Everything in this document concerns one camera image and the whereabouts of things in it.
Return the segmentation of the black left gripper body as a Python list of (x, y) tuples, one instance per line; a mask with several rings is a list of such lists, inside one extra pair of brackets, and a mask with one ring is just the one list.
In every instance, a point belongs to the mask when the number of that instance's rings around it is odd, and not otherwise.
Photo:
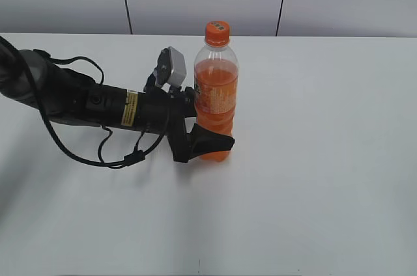
[(194, 98), (195, 92), (191, 87), (167, 92), (159, 87), (147, 88), (143, 119), (147, 132), (158, 137), (145, 151), (145, 155), (155, 150), (167, 137), (174, 161), (186, 163), (191, 159), (191, 137), (186, 131), (185, 119), (196, 116)]

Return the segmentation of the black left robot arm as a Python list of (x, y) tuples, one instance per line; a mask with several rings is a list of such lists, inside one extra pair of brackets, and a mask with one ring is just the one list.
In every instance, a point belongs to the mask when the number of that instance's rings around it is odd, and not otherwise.
[(63, 151), (67, 148), (53, 129), (53, 123), (100, 127), (155, 134), (167, 139), (176, 162), (232, 149), (235, 141), (185, 120), (196, 116), (195, 92), (183, 87), (186, 66), (175, 48), (163, 49), (143, 92), (105, 85), (90, 76), (69, 69), (73, 59), (56, 59), (49, 53), (18, 50), (1, 40), (1, 94), (40, 112), (43, 123)]

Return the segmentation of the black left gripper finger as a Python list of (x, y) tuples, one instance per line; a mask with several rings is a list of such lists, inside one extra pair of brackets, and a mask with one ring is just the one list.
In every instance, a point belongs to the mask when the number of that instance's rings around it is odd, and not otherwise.
[(190, 132), (190, 159), (214, 152), (230, 151), (234, 143), (232, 136), (215, 133), (194, 124)]

